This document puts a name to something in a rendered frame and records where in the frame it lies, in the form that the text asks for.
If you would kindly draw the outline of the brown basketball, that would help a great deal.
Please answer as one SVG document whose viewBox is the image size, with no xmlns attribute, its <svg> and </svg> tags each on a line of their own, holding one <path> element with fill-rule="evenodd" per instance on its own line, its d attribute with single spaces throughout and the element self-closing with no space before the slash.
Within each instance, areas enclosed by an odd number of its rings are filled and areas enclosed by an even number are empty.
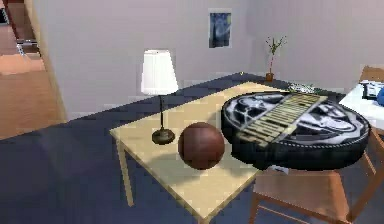
<svg viewBox="0 0 384 224">
<path fill-rule="evenodd" d="M 207 170 L 220 162 L 225 152 L 222 133 L 213 125 L 197 122 L 187 126 L 178 140 L 178 153 L 185 164 Z"/>
</svg>

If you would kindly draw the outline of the white shade table lamp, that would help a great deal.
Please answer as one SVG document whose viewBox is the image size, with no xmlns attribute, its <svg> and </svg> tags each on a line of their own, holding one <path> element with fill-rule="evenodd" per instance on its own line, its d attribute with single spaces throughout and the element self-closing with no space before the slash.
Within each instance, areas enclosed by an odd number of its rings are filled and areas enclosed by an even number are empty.
<svg viewBox="0 0 384 224">
<path fill-rule="evenodd" d="M 175 134 L 164 127 L 163 97 L 179 90 L 170 52 L 164 49 L 146 50 L 142 68 L 141 92 L 159 97 L 160 128 L 152 133 L 152 141 L 157 145 L 166 145 L 175 139 Z"/>
</svg>

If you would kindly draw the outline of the brown wooden chair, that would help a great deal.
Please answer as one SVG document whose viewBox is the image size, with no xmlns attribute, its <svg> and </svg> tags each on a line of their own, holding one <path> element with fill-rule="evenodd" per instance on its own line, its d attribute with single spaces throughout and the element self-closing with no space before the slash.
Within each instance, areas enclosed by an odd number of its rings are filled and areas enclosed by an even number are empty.
<svg viewBox="0 0 384 224">
<path fill-rule="evenodd" d="M 384 130 L 373 128 L 369 145 L 375 149 L 381 165 L 375 168 L 368 154 L 363 154 L 360 161 L 366 168 L 367 186 L 352 206 L 347 203 L 341 176 L 336 171 L 292 170 L 288 175 L 272 170 L 264 171 L 256 177 L 253 185 L 247 224 L 254 224 L 259 209 L 286 217 L 299 224 L 310 224 L 302 219 L 263 207 L 260 205 L 261 202 L 270 202 L 328 224 L 353 224 L 384 182 Z"/>
</svg>

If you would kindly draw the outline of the tan wooden chair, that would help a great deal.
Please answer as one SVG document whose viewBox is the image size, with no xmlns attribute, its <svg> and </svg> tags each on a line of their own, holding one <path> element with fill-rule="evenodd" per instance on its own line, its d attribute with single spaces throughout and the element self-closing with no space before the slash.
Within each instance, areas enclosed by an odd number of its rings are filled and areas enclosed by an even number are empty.
<svg viewBox="0 0 384 224">
<path fill-rule="evenodd" d="M 384 68 L 376 68 L 366 65 L 362 69 L 359 81 L 363 80 L 384 82 Z"/>
</svg>

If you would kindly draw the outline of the pale wooden table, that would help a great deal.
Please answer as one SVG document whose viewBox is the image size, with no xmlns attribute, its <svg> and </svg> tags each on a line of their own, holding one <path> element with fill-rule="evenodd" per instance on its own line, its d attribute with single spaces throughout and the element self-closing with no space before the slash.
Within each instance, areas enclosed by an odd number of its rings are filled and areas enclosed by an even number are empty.
<svg viewBox="0 0 384 224">
<path fill-rule="evenodd" d="M 181 160 L 176 142 L 156 145 L 151 140 L 152 132 L 158 128 L 161 118 L 165 119 L 165 126 L 177 135 L 194 122 L 207 122 L 219 127 L 221 107 L 228 99 L 270 89 L 266 85 L 245 82 L 112 129 L 110 134 L 116 140 L 128 204 L 132 206 L 134 200 L 126 155 L 143 166 L 198 220 L 198 224 L 209 224 L 220 210 L 254 181 L 258 170 L 234 159 L 230 144 L 225 145 L 224 156 L 218 165 L 208 170 L 195 170 Z"/>
</svg>

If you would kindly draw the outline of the potted green house plant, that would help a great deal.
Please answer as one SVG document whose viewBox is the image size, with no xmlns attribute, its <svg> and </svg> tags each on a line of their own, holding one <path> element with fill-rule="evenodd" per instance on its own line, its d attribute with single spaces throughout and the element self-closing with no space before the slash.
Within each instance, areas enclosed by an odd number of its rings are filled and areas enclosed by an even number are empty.
<svg viewBox="0 0 384 224">
<path fill-rule="evenodd" d="M 268 46 L 268 52 L 270 54 L 269 68 L 268 68 L 268 72 L 265 75 L 265 80 L 267 82 L 272 82 L 274 78 L 274 73 L 272 69 L 273 69 L 276 52 L 278 51 L 279 48 L 281 48 L 286 43 L 287 41 L 285 36 L 282 36 L 279 39 L 276 39 L 274 37 L 268 37 L 266 40 L 266 44 Z"/>
</svg>

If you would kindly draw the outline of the black round patterned case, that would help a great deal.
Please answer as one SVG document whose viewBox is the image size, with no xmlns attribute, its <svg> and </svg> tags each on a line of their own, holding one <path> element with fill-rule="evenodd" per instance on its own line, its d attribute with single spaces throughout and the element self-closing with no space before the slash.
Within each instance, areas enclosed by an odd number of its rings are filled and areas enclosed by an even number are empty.
<svg viewBox="0 0 384 224">
<path fill-rule="evenodd" d="M 259 170 L 350 166 L 363 156 L 370 130 L 357 112 L 315 94 L 252 92 L 229 99 L 221 109 L 231 155 Z"/>
</svg>

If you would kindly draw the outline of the green white patterned object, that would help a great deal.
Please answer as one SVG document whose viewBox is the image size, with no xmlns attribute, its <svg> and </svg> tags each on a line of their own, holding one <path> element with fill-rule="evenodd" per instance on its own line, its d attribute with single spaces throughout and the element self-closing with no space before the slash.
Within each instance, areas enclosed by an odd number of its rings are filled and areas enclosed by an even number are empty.
<svg viewBox="0 0 384 224">
<path fill-rule="evenodd" d="M 313 84 L 299 84 L 299 83 L 291 83 L 288 86 L 288 90 L 290 92 L 300 92 L 300 93 L 308 93 L 308 94 L 319 94 L 320 90 L 316 88 Z"/>
</svg>

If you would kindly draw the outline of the grey metal object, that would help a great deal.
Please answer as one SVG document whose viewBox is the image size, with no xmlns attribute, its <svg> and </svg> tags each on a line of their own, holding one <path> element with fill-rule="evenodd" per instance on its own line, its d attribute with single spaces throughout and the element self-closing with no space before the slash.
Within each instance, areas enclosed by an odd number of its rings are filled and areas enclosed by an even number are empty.
<svg viewBox="0 0 384 224">
<path fill-rule="evenodd" d="M 21 55 L 39 52 L 39 46 L 35 39 L 17 39 L 16 47 Z"/>
</svg>

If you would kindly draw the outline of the blue framed wall picture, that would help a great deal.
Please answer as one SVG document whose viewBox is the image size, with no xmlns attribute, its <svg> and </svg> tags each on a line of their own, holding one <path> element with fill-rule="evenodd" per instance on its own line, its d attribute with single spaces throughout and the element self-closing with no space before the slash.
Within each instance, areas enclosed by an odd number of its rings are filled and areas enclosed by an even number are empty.
<svg viewBox="0 0 384 224">
<path fill-rule="evenodd" d="M 231 14 L 210 13 L 209 14 L 209 47 L 223 48 L 230 46 L 231 38 Z"/>
</svg>

